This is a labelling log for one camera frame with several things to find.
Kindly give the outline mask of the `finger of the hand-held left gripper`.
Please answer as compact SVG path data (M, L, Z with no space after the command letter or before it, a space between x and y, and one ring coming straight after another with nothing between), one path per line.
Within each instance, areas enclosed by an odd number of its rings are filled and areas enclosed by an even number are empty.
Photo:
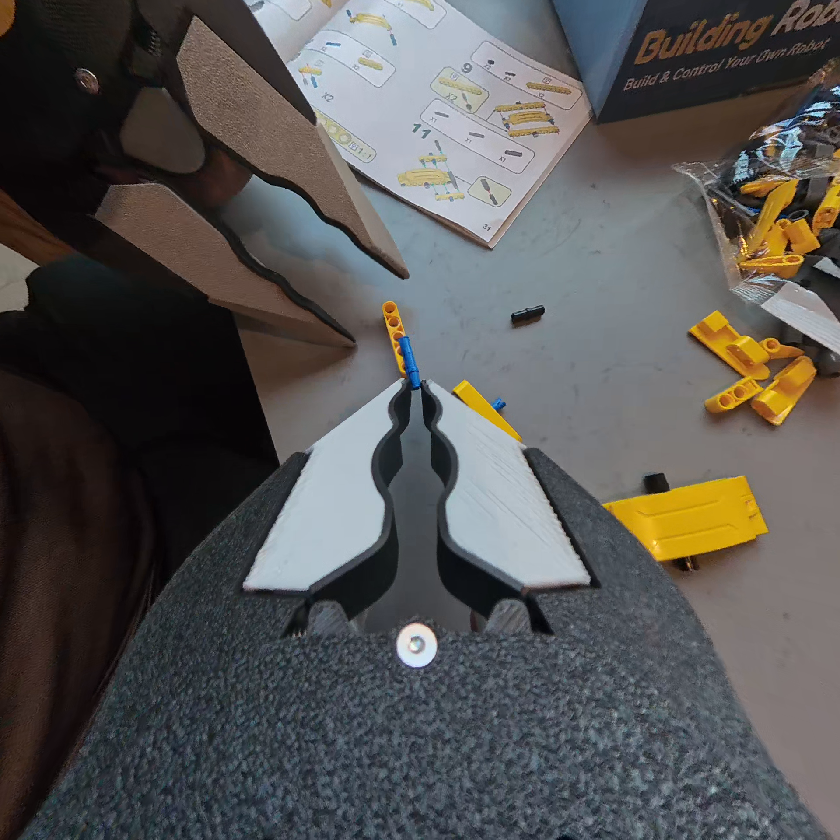
M349 330L165 185L113 185L95 219L218 306L293 340L355 345Z
M121 150L196 208L242 188L210 175L212 154L239 180L306 200L393 275L409 277L392 236L252 14L135 14L126 61L142 84Z

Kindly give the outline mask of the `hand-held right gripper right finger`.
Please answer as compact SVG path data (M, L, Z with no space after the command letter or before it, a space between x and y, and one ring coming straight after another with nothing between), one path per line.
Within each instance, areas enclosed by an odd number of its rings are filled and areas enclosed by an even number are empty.
M592 575L526 456L526 446L434 381L422 385L437 503L437 570L488 619L502 601L590 587Z

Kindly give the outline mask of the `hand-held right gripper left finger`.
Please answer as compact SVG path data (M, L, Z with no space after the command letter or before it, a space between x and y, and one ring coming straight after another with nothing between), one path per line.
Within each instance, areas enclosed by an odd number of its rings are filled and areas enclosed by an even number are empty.
M336 602L354 619L389 590L398 565L390 485L403 466L412 393L394 382L305 452L244 592Z

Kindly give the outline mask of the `yellow five-hole beam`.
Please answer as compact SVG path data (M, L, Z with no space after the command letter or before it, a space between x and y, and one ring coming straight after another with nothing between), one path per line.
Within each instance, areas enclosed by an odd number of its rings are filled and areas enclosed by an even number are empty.
M522 436L513 428L512 425L505 419L505 417L496 412L491 407L489 402L477 389L464 380L458 383L452 390L453 396L457 397L463 404L471 408L480 416L484 417L488 422L498 427L501 431L513 437L519 443L522 442Z
M405 337L400 311L394 301L384 302L381 310L397 369L402 378L407 378L403 352L399 344L400 339Z

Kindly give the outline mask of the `large yellow panel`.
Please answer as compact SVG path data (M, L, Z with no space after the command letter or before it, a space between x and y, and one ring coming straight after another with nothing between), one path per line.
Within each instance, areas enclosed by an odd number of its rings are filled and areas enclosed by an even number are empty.
M769 532L745 476L670 487L603 507L660 563L726 550Z

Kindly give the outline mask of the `grey desk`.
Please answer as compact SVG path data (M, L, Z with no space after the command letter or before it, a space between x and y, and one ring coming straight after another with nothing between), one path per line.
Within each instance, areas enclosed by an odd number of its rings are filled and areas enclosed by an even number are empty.
M838 838L838 380L772 427L703 403L735 376L687 333L721 311L760 339L772 321L730 293L696 188L672 164L715 160L789 89L589 124L499 244L483 248L364 182L410 270L400 281L299 196L250 184L225 219L317 301L354 350L239 320L278 458L302 451L396 379L382 303L397 303L424 376L506 400L506 416L601 501L747 477L769 533L671 570L773 761ZM543 305L519 327L511 313Z

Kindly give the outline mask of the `person's legs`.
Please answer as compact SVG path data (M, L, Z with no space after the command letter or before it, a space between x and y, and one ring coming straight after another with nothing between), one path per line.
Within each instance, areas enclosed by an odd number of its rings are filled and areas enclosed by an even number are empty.
M2 312L2 366L76 400L138 471L167 583L278 467L234 315L75 256Z

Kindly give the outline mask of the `open instruction booklet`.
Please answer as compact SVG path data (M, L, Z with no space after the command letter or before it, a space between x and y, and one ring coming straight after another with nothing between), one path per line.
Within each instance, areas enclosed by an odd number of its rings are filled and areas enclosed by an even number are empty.
M447 2L248 7L342 157L489 248L592 117L579 81Z

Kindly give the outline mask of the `person's brown sweater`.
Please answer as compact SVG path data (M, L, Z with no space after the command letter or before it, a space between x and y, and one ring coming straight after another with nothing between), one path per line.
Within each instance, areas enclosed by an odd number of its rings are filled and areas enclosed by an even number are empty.
M155 577L151 505L67 395L1 384L1 836L16 838L87 729Z

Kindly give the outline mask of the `yellow three-hole beam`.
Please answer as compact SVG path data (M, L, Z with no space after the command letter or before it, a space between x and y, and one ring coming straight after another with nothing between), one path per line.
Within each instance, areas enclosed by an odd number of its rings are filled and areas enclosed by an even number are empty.
M749 403L762 391L760 382L750 376L743 377L723 391L706 399L704 407L709 414L729 413L741 405Z

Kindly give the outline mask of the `yellow angled panel piece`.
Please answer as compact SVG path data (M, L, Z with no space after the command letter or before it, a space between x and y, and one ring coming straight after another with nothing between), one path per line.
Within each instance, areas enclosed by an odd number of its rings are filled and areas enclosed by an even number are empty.
M770 377L770 353L756 339L732 327L720 311L714 311L688 330L688 335L743 377L762 382Z

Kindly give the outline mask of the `yellow curved panel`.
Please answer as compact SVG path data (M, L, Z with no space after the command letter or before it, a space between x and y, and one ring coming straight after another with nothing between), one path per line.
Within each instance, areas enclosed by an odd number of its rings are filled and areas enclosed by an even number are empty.
M816 368L807 356L800 356L783 368L751 401L751 408L765 422L780 426L791 414L816 378Z

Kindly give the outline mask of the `plastic bag of yellow parts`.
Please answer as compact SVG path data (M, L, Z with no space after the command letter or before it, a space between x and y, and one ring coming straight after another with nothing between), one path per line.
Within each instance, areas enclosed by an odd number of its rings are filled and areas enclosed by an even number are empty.
M729 289L824 378L839 373L839 83L824 68L741 145L675 170L709 214Z

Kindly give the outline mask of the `dark blue kit box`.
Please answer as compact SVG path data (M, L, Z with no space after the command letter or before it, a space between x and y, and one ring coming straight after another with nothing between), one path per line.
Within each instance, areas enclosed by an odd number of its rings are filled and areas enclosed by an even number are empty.
M785 88L839 55L838 1L554 1L598 123Z

